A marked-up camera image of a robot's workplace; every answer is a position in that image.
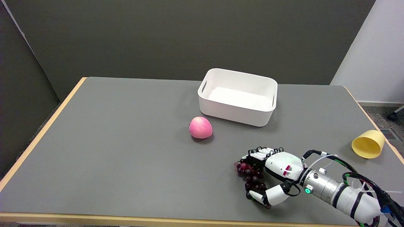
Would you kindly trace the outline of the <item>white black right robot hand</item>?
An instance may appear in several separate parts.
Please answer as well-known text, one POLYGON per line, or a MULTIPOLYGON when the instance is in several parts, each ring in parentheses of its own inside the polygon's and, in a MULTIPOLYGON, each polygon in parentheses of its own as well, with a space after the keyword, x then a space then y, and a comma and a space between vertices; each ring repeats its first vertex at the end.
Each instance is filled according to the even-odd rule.
POLYGON ((270 209, 289 197, 300 194, 299 181, 307 165, 297 156, 283 148, 258 147, 235 163, 237 174, 245 181, 246 197, 270 209), (263 182, 264 173, 271 175, 281 184, 267 187, 263 182))

